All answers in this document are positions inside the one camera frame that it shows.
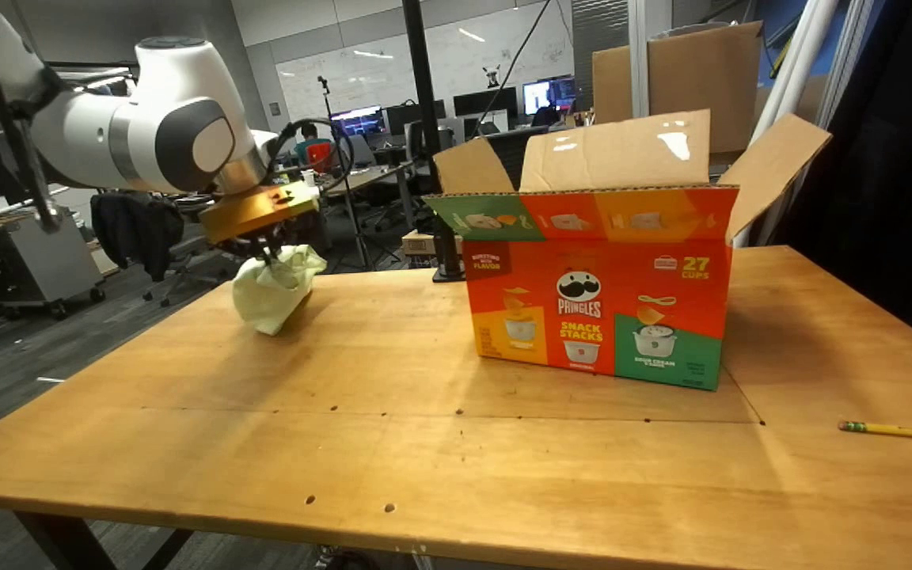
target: black curtain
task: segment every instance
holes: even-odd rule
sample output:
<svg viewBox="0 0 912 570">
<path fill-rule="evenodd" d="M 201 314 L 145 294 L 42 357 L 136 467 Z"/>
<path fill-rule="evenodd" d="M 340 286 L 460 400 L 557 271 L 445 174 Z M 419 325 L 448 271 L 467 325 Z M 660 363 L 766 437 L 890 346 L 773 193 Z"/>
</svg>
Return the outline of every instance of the black curtain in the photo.
<svg viewBox="0 0 912 570">
<path fill-rule="evenodd" d="M 912 323 L 912 0 L 887 0 L 780 237 Z"/>
</svg>

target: cardboard box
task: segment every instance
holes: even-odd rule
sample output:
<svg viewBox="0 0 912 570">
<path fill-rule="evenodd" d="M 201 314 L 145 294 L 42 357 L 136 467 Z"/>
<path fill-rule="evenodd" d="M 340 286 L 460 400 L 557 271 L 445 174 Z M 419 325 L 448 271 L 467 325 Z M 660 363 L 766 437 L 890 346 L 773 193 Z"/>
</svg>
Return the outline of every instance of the cardboard box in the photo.
<svg viewBox="0 0 912 570">
<path fill-rule="evenodd" d="M 715 388 L 728 239 L 824 138 L 786 117 L 721 183 L 706 109 L 532 137 L 519 189 L 484 138 L 432 156 L 477 355 Z"/>
<path fill-rule="evenodd" d="M 648 109 L 711 109 L 711 151 L 741 151 L 758 121 L 760 26 L 726 26 L 648 42 Z M 597 124 L 632 117 L 631 50 L 592 50 Z"/>
</svg>

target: pencil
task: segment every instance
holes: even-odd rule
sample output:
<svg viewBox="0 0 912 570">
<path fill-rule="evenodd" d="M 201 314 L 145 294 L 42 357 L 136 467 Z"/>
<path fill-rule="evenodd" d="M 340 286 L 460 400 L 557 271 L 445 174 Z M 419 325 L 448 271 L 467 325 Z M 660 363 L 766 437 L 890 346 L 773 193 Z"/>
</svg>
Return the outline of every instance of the pencil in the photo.
<svg viewBox="0 0 912 570">
<path fill-rule="evenodd" d="M 840 431 L 852 431 L 852 433 L 882 433 L 882 437 L 912 437 L 912 427 L 880 423 L 880 422 L 840 422 Z"/>
</svg>

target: pringles logo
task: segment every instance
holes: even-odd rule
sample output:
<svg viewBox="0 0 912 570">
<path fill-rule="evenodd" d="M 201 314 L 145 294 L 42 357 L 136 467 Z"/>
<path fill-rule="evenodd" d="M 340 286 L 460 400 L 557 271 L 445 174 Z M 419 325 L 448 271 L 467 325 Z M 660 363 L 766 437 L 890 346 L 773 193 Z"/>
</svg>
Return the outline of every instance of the pringles logo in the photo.
<svg viewBox="0 0 912 570">
<path fill-rule="evenodd" d="M 592 271 L 562 271 L 557 279 L 557 314 L 601 315 L 601 279 Z"/>
</svg>

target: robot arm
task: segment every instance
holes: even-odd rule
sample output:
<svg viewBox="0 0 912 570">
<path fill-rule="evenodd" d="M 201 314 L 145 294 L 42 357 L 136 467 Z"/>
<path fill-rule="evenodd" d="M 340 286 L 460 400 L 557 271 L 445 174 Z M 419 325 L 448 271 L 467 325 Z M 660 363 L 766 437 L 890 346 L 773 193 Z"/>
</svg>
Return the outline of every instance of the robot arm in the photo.
<svg viewBox="0 0 912 570">
<path fill-rule="evenodd" d="M 136 44 L 133 95 L 49 86 L 46 66 L 0 11 L 0 86 L 10 105 L 30 105 L 29 138 L 62 176 L 88 185 L 246 193 L 264 156 L 246 128 L 234 79 L 210 42 Z"/>
</svg>

